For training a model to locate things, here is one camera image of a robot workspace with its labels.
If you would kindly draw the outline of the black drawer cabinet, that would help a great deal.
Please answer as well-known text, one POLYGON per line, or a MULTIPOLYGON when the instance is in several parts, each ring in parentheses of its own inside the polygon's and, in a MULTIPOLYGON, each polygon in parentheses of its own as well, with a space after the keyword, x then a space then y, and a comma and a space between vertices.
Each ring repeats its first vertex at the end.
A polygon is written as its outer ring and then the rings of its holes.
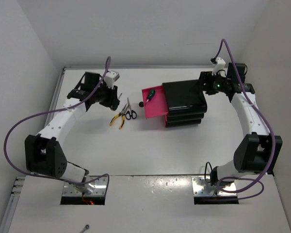
POLYGON ((200 124, 207 112, 203 93, 191 93, 195 80, 163 83, 168 105, 168 128, 200 124))

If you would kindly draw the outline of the green stubby screwdriver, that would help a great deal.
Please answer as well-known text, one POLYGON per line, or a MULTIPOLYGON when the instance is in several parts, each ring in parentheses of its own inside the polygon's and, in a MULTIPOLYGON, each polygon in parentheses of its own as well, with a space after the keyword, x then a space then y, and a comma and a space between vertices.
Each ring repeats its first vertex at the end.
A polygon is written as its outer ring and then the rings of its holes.
POLYGON ((146 97, 145 105, 147 105, 147 103, 150 102, 153 99, 155 94, 156 94, 156 90, 155 89, 150 89, 150 91, 149 91, 149 93, 148 93, 148 95, 146 97))

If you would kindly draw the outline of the pink top drawer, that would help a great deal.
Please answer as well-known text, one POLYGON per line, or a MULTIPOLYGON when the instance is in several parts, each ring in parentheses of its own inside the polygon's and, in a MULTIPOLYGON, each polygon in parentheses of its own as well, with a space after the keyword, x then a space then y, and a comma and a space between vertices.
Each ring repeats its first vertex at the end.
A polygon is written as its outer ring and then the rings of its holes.
POLYGON ((145 117, 146 119, 153 117, 161 117, 163 119, 163 116, 168 114, 168 105, 164 88, 162 85, 159 85, 142 89, 142 100, 144 104, 150 89, 155 89, 156 94, 153 99, 144 106, 145 117))

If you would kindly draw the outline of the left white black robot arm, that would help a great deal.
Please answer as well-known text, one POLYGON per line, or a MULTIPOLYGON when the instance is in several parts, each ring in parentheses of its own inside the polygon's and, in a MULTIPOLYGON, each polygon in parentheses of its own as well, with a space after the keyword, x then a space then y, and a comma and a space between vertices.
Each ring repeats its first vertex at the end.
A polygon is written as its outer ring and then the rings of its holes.
POLYGON ((78 84, 67 95, 63 111, 58 112, 36 135, 28 135, 25 139, 28 171, 76 183, 86 181, 88 170, 68 162, 62 143, 91 105, 99 103, 113 111, 118 108, 118 87, 114 83, 119 77, 116 71, 108 71, 105 78, 98 73, 83 74, 78 84))

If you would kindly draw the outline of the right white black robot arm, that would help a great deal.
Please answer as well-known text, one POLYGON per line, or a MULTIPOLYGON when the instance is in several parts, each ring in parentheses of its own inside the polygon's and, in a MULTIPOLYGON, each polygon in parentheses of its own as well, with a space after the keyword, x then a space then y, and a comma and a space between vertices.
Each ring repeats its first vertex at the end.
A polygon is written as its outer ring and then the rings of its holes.
POLYGON ((202 71, 194 86, 199 94, 225 93, 242 127, 243 140, 233 160, 211 170, 211 185, 226 185, 245 175, 273 172, 283 144, 282 138, 272 135, 266 120, 258 114, 255 90, 244 81, 246 65, 237 64, 236 68, 242 68, 240 74, 229 64, 226 77, 219 71, 202 71))

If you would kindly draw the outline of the white front platform board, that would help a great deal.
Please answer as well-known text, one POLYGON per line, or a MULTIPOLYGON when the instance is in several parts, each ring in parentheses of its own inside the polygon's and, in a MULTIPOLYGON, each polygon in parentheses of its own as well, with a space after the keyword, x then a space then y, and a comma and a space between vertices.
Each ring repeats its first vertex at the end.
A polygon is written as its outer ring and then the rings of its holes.
POLYGON ((12 233, 288 233, 272 176, 238 204, 197 205, 187 176, 111 176, 103 205, 62 205, 63 184, 27 177, 12 233))

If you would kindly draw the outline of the small metal wrench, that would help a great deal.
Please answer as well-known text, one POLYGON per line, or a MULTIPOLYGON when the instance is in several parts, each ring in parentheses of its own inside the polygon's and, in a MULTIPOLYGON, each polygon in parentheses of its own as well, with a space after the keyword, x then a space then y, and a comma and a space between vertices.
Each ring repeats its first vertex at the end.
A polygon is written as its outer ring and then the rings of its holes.
POLYGON ((89 228, 90 228, 90 225, 89 224, 86 224, 84 226, 84 228, 80 231, 80 233, 84 233, 86 230, 89 230, 89 228))

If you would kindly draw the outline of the yellow handled pliers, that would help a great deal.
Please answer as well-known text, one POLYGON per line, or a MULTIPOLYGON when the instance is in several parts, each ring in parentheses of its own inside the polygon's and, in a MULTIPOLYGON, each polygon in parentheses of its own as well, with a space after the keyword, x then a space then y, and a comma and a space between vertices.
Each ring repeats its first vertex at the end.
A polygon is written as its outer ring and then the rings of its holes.
POLYGON ((128 105, 125 104, 124 107, 122 108, 122 110, 120 111, 120 113, 117 114, 117 115, 115 115, 115 116, 112 118, 112 120, 111 120, 111 122, 110 122, 110 126, 112 126, 112 125, 114 124, 114 122, 115 122, 118 118, 121 118, 121 124, 120 124, 120 126, 119 126, 118 129, 121 130, 121 129, 123 128, 124 123, 125 123, 125 118, 126 118, 126 117, 125 117, 125 114, 126 114, 127 107, 128 107, 128 105))

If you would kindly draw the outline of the black handled scissors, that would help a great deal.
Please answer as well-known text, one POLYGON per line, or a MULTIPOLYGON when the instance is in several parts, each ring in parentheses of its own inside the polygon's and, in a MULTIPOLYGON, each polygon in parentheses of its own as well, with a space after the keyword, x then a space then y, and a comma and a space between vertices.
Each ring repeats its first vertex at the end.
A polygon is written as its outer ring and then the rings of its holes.
POLYGON ((126 120, 136 119, 137 113, 132 110, 129 98, 127 98, 127 110, 125 114, 126 120))

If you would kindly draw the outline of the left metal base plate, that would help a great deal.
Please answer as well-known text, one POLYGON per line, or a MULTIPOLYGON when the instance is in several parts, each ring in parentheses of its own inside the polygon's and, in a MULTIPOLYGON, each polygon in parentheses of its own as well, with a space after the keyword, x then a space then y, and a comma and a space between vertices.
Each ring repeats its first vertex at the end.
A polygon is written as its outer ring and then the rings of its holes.
POLYGON ((62 197, 103 197, 106 195, 107 188, 109 185, 109 177, 94 177, 90 176, 86 180, 94 181, 83 184, 83 185, 76 185, 68 182, 64 182, 63 190, 62 190, 62 197))

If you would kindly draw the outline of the metal base plate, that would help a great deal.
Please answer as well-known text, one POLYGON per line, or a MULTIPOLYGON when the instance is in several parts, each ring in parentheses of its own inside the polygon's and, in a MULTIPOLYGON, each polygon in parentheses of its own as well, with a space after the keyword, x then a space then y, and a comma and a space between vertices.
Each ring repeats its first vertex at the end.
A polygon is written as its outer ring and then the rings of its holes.
POLYGON ((107 188, 109 185, 109 177, 94 177, 90 176, 86 180, 94 181, 83 184, 83 185, 76 185, 68 182, 64 182, 63 190, 62 190, 62 197, 103 197, 106 195, 107 188))
POLYGON ((211 186, 202 175, 192 176, 192 188, 195 198, 237 197, 237 193, 227 193, 211 186))

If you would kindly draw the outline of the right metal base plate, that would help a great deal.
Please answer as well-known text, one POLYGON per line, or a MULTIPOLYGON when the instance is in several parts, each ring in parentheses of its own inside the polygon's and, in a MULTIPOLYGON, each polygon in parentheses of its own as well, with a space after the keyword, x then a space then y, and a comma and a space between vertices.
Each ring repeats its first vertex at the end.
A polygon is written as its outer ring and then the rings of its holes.
POLYGON ((202 175, 192 176, 192 188, 195 198, 237 197, 237 193, 227 193, 211 186, 202 175))

